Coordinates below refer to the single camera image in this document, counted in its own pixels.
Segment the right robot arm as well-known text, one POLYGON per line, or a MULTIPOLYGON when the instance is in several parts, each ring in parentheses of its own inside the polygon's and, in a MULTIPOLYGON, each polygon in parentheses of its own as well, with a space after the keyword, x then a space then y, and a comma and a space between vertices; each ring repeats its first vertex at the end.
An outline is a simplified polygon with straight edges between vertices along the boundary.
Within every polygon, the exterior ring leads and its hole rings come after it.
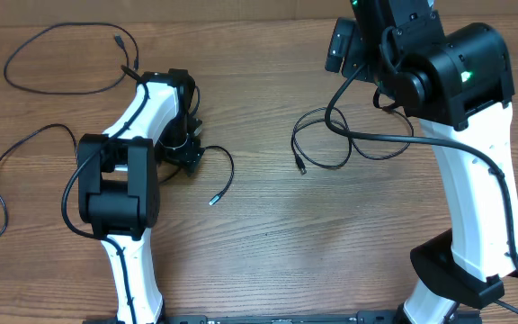
POLYGON ((514 81, 501 34, 474 22, 443 30, 430 1, 356 0, 337 21, 326 69, 390 99, 387 111, 420 121, 422 136, 397 142, 433 149, 451 228, 415 247, 418 277, 395 310, 358 321, 478 323, 518 278, 518 198, 511 155, 514 81))

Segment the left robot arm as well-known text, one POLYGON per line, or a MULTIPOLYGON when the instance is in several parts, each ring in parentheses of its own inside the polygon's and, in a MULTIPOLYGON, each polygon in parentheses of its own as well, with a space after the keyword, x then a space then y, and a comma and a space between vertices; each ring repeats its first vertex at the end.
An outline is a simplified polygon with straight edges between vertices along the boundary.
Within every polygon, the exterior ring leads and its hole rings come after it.
POLYGON ((158 167, 191 174, 198 166, 201 121, 190 108, 198 88, 185 69, 138 75, 129 108, 101 134, 79 141, 78 210, 111 264, 118 298, 114 323, 162 323, 165 301, 156 283, 151 234, 160 210, 158 167))

